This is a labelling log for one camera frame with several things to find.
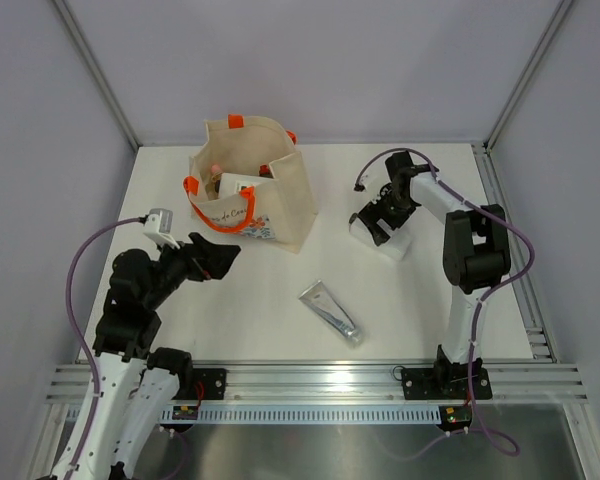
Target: metal floor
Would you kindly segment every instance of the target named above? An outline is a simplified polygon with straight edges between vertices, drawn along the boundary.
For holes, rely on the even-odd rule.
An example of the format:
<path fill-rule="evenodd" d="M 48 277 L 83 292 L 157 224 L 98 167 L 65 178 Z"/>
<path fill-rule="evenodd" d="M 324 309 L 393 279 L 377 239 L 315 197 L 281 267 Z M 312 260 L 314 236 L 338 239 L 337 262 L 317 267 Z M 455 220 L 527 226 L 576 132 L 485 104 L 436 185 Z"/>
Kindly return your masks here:
<path fill-rule="evenodd" d="M 485 420 L 520 444 L 508 458 L 481 435 L 452 437 L 401 461 L 440 435 L 432 425 L 198 425 L 177 438 L 156 431 L 139 480 L 584 479 L 561 406 L 483 406 Z M 67 424 L 68 438 L 73 424 Z M 170 476 L 185 456 L 184 467 Z"/>

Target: item in bag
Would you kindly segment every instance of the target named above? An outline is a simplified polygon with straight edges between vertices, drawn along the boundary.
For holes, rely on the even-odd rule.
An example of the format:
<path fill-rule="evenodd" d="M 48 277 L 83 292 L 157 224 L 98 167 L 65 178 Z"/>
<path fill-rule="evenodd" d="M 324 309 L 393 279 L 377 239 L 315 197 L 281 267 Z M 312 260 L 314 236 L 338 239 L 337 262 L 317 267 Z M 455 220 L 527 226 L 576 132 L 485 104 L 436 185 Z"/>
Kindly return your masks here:
<path fill-rule="evenodd" d="M 331 296 L 322 280 L 318 280 L 300 295 L 300 301 L 319 315 L 344 337 L 349 346 L 357 347 L 363 337 L 360 328 Z"/>
<path fill-rule="evenodd" d="M 273 178 L 273 173 L 271 173 L 269 165 L 260 165 L 260 172 L 258 176 L 261 178 Z"/>
<path fill-rule="evenodd" d="M 269 182 L 270 178 L 253 177 L 251 175 L 239 175 L 237 173 L 225 173 L 222 175 L 218 198 L 226 198 L 236 193 L 240 193 L 245 188 L 255 187 L 264 182 Z"/>
<path fill-rule="evenodd" d="M 218 165 L 211 165 L 211 178 L 209 183 L 205 187 L 207 197 L 211 200 L 218 198 L 218 192 L 220 191 L 220 180 L 222 179 L 222 168 Z"/>

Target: cable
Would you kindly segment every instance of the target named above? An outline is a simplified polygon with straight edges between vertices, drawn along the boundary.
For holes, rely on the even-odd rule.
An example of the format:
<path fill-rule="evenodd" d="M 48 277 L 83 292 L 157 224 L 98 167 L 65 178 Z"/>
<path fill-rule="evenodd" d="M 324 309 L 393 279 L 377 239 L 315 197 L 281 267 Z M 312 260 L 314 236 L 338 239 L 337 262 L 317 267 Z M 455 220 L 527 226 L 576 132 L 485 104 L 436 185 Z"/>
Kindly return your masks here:
<path fill-rule="evenodd" d="M 358 175 L 358 178 L 356 179 L 356 186 L 360 185 L 360 179 L 362 178 L 362 175 L 367 170 L 367 168 L 369 168 L 374 162 L 376 162 L 378 159 L 382 158 L 384 155 L 388 155 L 389 153 L 395 153 L 395 152 L 409 152 L 409 153 L 413 153 L 414 155 L 417 155 L 420 158 L 422 158 L 429 165 L 429 167 L 431 169 L 431 176 L 436 181 L 436 183 L 438 185 L 440 185 L 440 187 L 443 190 L 445 190 L 447 193 L 449 193 L 452 197 L 454 197 L 459 202 L 464 203 L 466 206 L 468 206 L 472 210 L 475 210 L 476 212 L 480 213 L 481 215 L 487 217 L 489 220 L 496 222 L 498 225 L 505 227 L 507 230 L 509 230 L 511 233 L 513 233 L 515 236 L 517 236 L 520 240 L 522 240 L 522 242 L 527 247 L 527 250 L 529 251 L 529 258 L 527 260 L 527 263 L 518 273 L 509 277 L 504 282 L 499 283 L 495 287 L 490 288 L 489 290 L 487 290 L 485 293 L 483 293 L 480 296 L 478 305 L 476 305 L 476 309 L 473 312 L 473 319 L 471 321 L 471 338 L 469 340 L 470 345 L 469 345 L 469 359 L 468 359 L 469 364 L 468 364 L 468 368 L 467 368 L 467 377 L 468 377 L 471 408 L 472 408 L 473 413 L 475 414 L 476 418 L 478 419 L 478 422 L 480 423 L 480 428 L 481 428 L 480 432 L 483 433 L 487 437 L 487 439 L 489 440 L 489 443 L 491 443 L 491 445 L 496 450 L 498 450 L 500 453 L 510 456 L 510 457 L 517 457 L 518 455 L 520 455 L 520 446 L 518 445 L 518 443 L 509 435 L 507 435 L 503 432 L 500 432 L 498 430 L 488 428 L 485 425 L 482 415 L 480 414 L 480 412 L 477 408 L 476 398 L 475 398 L 474 391 L 473 391 L 473 382 L 471 381 L 471 379 L 473 378 L 473 356 L 475 354 L 475 345 L 476 345 L 476 340 L 477 340 L 477 335 L 478 335 L 477 334 L 478 320 L 480 319 L 480 312 L 482 311 L 482 305 L 495 292 L 497 292 L 498 290 L 500 290 L 503 287 L 506 287 L 507 285 L 510 285 L 511 283 L 515 282 L 516 280 L 519 280 L 520 278 L 522 278 L 529 272 L 529 270 L 531 269 L 531 266 L 533 265 L 535 258 L 536 258 L 535 248 L 533 248 L 533 244 L 531 243 L 531 240 L 529 240 L 529 238 L 524 233 L 522 233 L 522 231 L 520 231 L 517 227 L 515 227 L 511 223 L 509 223 L 505 220 L 502 220 L 501 218 L 493 215 L 492 213 L 487 212 L 486 210 L 478 207 L 477 205 L 473 204 L 472 202 L 468 201 L 462 195 L 460 195 L 458 192 L 456 192 L 453 188 L 451 188 L 445 182 L 440 180 L 439 175 L 436 172 L 436 168 L 435 168 L 435 165 L 433 164 L 433 162 L 429 159 L 429 157 L 427 157 L 424 153 L 419 152 L 418 150 L 414 150 L 414 149 L 408 148 L 408 147 L 403 147 L 403 148 L 391 148 L 389 150 L 385 150 L 382 153 L 379 153 L 378 155 L 373 157 L 363 167 L 362 171 Z M 513 446 L 513 450 L 507 450 L 506 448 L 499 445 L 493 438 L 493 435 L 507 440 Z"/>
<path fill-rule="evenodd" d="M 504 438 L 508 442 L 515 443 L 515 440 L 513 438 L 511 438 L 511 436 L 507 435 L 504 432 L 500 432 L 498 430 L 493 430 L 491 428 L 488 428 L 487 430 L 492 435 Z M 397 455 L 397 454 L 391 452 L 387 447 L 385 447 L 382 444 L 382 442 L 378 438 L 378 435 L 377 435 L 377 433 L 375 431 L 373 431 L 373 438 L 374 438 L 374 440 L 376 442 L 376 445 L 378 445 L 378 447 L 380 447 L 380 450 L 382 450 L 382 452 L 387 457 L 391 458 L 392 460 L 394 460 L 396 462 L 413 462 L 414 460 L 418 460 L 419 458 L 423 457 L 429 450 L 431 450 L 433 447 L 435 447 L 441 441 L 446 440 L 447 438 L 450 438 L 450 437 L 453 437 L 453 436 L 456 436 L 456 435 L 460 435 L 462 433 L 464 433 L 464 434 L 479 433 L 481 435 L 485 435 L 486 436 L 485 430 L 483 430 L 482 428 L 475 428 L 475 427 L 474 428 L 467 428 L 467 427 L 465 427 L 463 430 L 455 430 L 453 432 L 447 432 L 444 435 L 440 435 L 440 436 L 434 438 L 429 443 L 427 443 L 424 447 L 422 447 L 420 449 L 420 451 L 414 453 L 413 455 L 409 455 L 407 457 L 403 457 L 401 455 Z"/>
<path fill-rule="evenodd" d="M 406 150 L 409 150 L 405 147 L 399 147 L 399 148 L 390 148 L 389 150 L 385 150 L 384 152 L 380 152 L 378 155 L 376 155 L 375 157 L 373 157 L 371 160 L 369 160 L 367 162 L 367 164 L 362 167 L 362 170 L 360 170 L 360 173 L 358 174 L 358 178 L 356 178 L 356 183 L 354 185 L 355 187 L 361 187 L 362 185 L 360 185 L 360 180 L 362 179 L 362 175 L 364 175 L 364 172 L 367 171 L 367 168 L 369 168 L 371 165 L 373 165 L 374 163 L 376 163 L 377 160 L 380 160 L 382 157 L 384 157 L 385 155 L 389 155 L 390 153 L 398 153 L 398 152 L 404 152 Z"/>
<path fill-rule="evenodd" d="M 378 447 L 380 447 L 380 450 L 382 450 L 382 452 L 387 457 L 389 457 L 390 459 L 392 459 L 396 462 L 413 462 L 414 460 L 417 460 L 420 457 L 424 456 L 429 450 L 431 450 L 433 447 L 435 447 L 441 441 L 446 440 L 447 438 L 449 438 L 453 435 L 459 435 L 461 433 L 465 433 L 464 430 L 456 430 L 454 432 L 449 432 L 449 435 L 446 435 L 446 434 L 439 435 L 436 438 L 434 438 L 433 440 L 431 440 L 429 443 L 427 443 L 424 447 L 422 447 L 418 452 L 414 453 L 413 455 L 403 457 L 402 455 L 397 455 L 397 454 L 391 452 L 387 447 L 385 447 L 382 444 L 382 442 L 380 441 L 380 439 L 378 438 L 378 434 L 372 427 L 371 427 L 371 431 L 373 432 L 373 439 L 375 440 L 376 445 L 378 445 Z"/>
<path fill-rule="evenodd" d="M 113 230 L 120 225 L 126 225 L 129 223 L 142 223 L 144 221 L 143 218 L 128 218 L 126 220 L 120 220 L 106 227 L 101 228 L 96 233 L 91 235 L 78 249 L 73 260 L 71 261 L 71 266 L 69 267 L 69 273 L 67 274 L 67 283 L 65 286 L 64 300 L 65 306 L 67 308 L 67 316 L 69 317 L 69 325 L 71 325 L 71 329 L 78 339 L 78 343 L 80 344 L 80 348 L 84 352 L 87 357 L 87 362 L 89 363 L 89 369 L 91 370 L 91 375 L 93 377 L 93 399 L 91 400 L 91 406 L 89 407 L 89 414 L 87 416 L 87 421 L 84 426 L 84 430 L 82 431 L 82 435 L 80 436 L 80 440 L 78 441 L 78 445 L 73 453 L 73 457 L 69 462 L 69 465 L 75 468 L 76 462 L 80 458 L 82 454 L 82 450 L 84 449 L 84 444 L 89 437 L 89 431 L 91 430 L 91 425 L 93 424 L 93 420 L 96 415 L 96 409 L 98 408 L 98 400 L 100 399 L 100 375 L 98 373 L 98 366 L 96 365 L 96 360 L 91 353 L 91 349 L 89 345 L 87 345 L 86 340 L 84 339 L 84 335 L 78 326 L 78 322 L 76 321 L 75 314 L 73 313 L 73 302 L 71 301 L 71 289 L 73 287 L 73 276 L 76 272 L 76 266 L 78 265 L 78 260 L 84 253 L 91 243 L 96 240 L 101 235 L 107 233 L 109 230 Z M 73 469 L 67 471 L 64 475 L 64 480 L 69 480 L 71 475 L 73 474 Z"/>
<path fill-rule="evenodd" d="M 184 468 L 185 464 L 187 463 L 187 460 L 189 459 L 189 445 L 187 444 L 187 440 L 184 438 L 184 435 L 182 435 L 179 432 L 176 432 L 175 430 L 171 431 L 180 440 L 182 455 L 180 456 L 180 463 L 178 463 L 178 466 L 175 468 L 175 470 L 166 477 L 162 477 L 160 480 L 171 480 L 172 478 L 176 478 L 176 475 L 180 473 L 180 470 Z"/>

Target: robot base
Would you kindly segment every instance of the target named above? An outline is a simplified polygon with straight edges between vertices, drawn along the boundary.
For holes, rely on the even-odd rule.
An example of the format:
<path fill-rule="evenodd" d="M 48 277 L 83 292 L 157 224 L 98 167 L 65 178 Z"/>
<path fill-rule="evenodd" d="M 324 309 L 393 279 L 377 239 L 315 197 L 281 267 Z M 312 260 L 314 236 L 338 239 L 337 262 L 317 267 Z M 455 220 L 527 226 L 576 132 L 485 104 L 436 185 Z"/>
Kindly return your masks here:
<path fill-rule="evenodd" d="M 482 368 L 482 359 L 473 361 L 473 394 L 476 400 L 493 398 L 489 374 Z M 469 399 L 468 364 L 451 363 L 438 346 L 436 361 L 431 368 L 403 368 L 401 384 L 405 400 Z"/>
<path fill-rule="evenodd" d="M 433 368 L 403 368 L 400 377 L 405 400 L 467 400 L 469 398 L 466 374 L 464 378 L 457 378 L 444 388 L 437 385 Z M 473 393 L 476 400 L 493 398 L 489 374 L 484 368 L 480 368 L 473 374 Z"/>

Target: metal frame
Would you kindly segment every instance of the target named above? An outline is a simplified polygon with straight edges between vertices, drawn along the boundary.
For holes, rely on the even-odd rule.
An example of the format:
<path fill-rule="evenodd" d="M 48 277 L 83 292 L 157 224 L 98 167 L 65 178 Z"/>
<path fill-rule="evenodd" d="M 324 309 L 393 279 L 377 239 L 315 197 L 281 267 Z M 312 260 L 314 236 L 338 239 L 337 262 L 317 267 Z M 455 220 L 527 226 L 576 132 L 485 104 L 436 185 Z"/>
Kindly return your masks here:
<path fill-rule="evenodd" d="M 560 0 L 560 3 L 556 7 L 553 12 L 553 15 L 549 19 L 547 26 L 545 27 L 542 35 L 540 35 L 540 39 L 536 44 L 527 64 L 525 65 L 520 77 L 516 81 L 507 102 L 505 103 L 504 108 L 500 112 L 498 116 L 498 120 L 496 120 L 495 125 L 491 129 L 491 133 L 489 133 L 489 137 L 485 142 L 485 146 L 487 151 L 491 151 L 493 146 L 496 144 L 498 137 L 502 133 L 502 130 L 509 122 L 511 115 L 516 109 L 516 106 L 520 102 L 522 95 L 526 91 L 527 87 L 535 77 L 536 71 L 538 70 L 538 66 L 540 62 L 544 58 L 545 54 L 549 50 L 549 47 L 553 43 L 556 35 L 560 31 L 562 25 L 564 24 L 567 15 L 571 11 L 573 5 L 576 3 L 576 0 Z"/>
<path fill-rule="evenodd" d="M 502 205 L 507 217 L 513 218 L 515 222 L 514 215 L 511 213 L 510 202 L 507 201 L 504 194 L 497 169 L 491 160 L 491 156 L 482 145 L 473 144 L 471 147 L 487 201 Z M 522 242 L 513 235 L 510 235 L 510 242 L 512 247 L 511 263 L 515 271 L 520 271 L 526 263 L 526 249 Z M 519 281 L 514 282 L 512 287 L 518 300 L 522 320 L 527 328 L 527 335 L 529 336 L 534 358 L 544 359 L 545 361 L 559 361 L 559 352 L 551 333 L 550 325 L 548 325 L 546 317 L 541 312 L 537 294 L 539 287 L 537 281 L 534 280 L 533 273 L 525 275 Z"/>
<path fill-rule="evenodd" d="M 98 64 L 67 0 L 49 0 L 58 14 L 72 45 L 105 104 L 111 111 L 123 135 L 134 151 L 141 143 L 116 99 L 102 68 Z M 474 157 L 489 202 L 501 204 L 511 218 L 509 202 L 498 179 L 496 166 L 490 158 L 491 149 L 504 131 L 517 105 L 535 77 L 551 44 L 563 26 L 575 0 L 560 0 L 539 38 L 527 64 L 521 72 L 505 106 L 484 144 L 473 144 Z M 525 251 L 512 238 L 512 263 L 519 270 L 525 261 Z M 526 276 L 514 284 L 514 291 L 527 330 L 534 359 L 511 363 L 486 363 L 496 404 L 563 404 L 569 430 L 587 478 L 600 479 L 600 438 L 592 423 L 586 391 L 576 365 L 560 363 L 555 339 L 546 316 L 541 313 L 537 283 Z M 353 411 L 405 406 L 400 384 L 391 376 L 395 365 L 430 366 L 431 362 L 384 360 L 376 362 L 268 362 L 214 363 L 227 368 L 226 400 L 208 402 L 216 412 L 280 411 L 280 406 L 301 408 L 333 408 L 345 405 Z M 198 366 L 211 366 L 209 363 Z M 89 379 L 86 365 L 62 365 L 56 369 L 45 405 L 44 428 L 40 434 L 29 468 L 29 478 L 50 471 L 60 442 L 67 413 L 82 399 Z M 418 407 L 423 402 L 411 402 Z M 427 402 L 425 407 L 440 402 Z"/>
<path fill-rule="evenodd" d="M 109 108 L 114 121 L 118 124 L 120 131 L 127 139 L 127 142 L 129 142 L 129 145 L 131 145 L 134 153 L 137 152 L 138 148 L 141 146 L 138 136 L 134 132 L 129 120 L 127 120 L 102 68 L 98 64 L 98 61 L 87 42 L 86 36 L 80 27 L 80 23 L 76 20 L 73 10 L 65 0 L 49 0 L 49 4 L 57 13 L 60 22 L 69 36 L 69 41 L 76 49 L 87 72 L 89 72 L 100 96 L 104 100 L 105 105 Z"/>

